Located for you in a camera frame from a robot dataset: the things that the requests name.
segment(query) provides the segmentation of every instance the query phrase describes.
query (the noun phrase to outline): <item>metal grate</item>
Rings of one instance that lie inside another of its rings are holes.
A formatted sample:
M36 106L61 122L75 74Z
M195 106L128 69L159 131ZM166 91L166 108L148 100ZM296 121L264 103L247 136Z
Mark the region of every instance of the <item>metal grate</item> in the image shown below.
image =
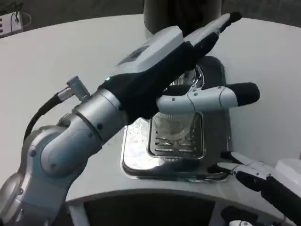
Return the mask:
M149 154L161 158L199 159L204 155L203 128L201 114L195 114L190 132L183 139L169 140L154 131L153 122L150 127Z

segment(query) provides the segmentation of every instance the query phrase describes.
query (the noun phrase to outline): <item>white tabletop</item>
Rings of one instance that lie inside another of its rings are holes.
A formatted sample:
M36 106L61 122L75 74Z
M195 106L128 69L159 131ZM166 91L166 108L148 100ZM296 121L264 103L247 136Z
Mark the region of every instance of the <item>white tabletop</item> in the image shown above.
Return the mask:
M146 40L142 15L105 17L45 27L0 40L0 185L17 171L25 128L38 108L78 75L94 92L114 65ZM225 65L227 82L252 81L261 91L256 104L230 111L234 150L275 164L299 158L301 29L251 19L228 28L210 55ZM78 103L73 98L38 123L56 124ZM241 203L280 217L258 193L235 179L198 184L137 180L120 168L123 132L89 159L67 201L90 200L110 192L172 189Z

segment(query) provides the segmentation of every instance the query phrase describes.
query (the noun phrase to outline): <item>black container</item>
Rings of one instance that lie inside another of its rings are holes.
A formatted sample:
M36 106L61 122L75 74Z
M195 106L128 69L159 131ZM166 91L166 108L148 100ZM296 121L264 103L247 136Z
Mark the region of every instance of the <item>black container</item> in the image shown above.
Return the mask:
M186 36L221 15L224 0L145 0L144 23L151 33L177 25Z

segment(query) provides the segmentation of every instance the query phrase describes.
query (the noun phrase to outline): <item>electrical outlet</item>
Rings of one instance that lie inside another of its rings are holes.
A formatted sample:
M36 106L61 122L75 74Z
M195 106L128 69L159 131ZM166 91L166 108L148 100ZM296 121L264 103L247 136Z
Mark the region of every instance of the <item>electrical outlet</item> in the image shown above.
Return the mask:
M18 13L17 18L19 21L16 20L16 12L0 16L0 38L10 36L11 30L13 30L13 34L23 32L23 24L20 12Z

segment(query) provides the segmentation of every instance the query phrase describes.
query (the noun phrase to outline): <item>drip tray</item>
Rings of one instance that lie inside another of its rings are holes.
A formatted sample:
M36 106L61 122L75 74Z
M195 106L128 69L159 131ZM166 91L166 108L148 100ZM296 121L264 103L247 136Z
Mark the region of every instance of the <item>drip tray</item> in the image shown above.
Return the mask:
M199 63L204 86L225 85L221 62L206 56ZM152 120L136 120L124 132L121 165L131 177L190 182L223 181L227 174L209 167L222 161L221 152L232 151L228 111L195 114L185 139L173 141L158 136Z
M168 140L158 134L154 122L151 120L148 148L150 156L175 159L201 159L205 152L202 124L202 115L197 113L194 115L189 133L183 139Z

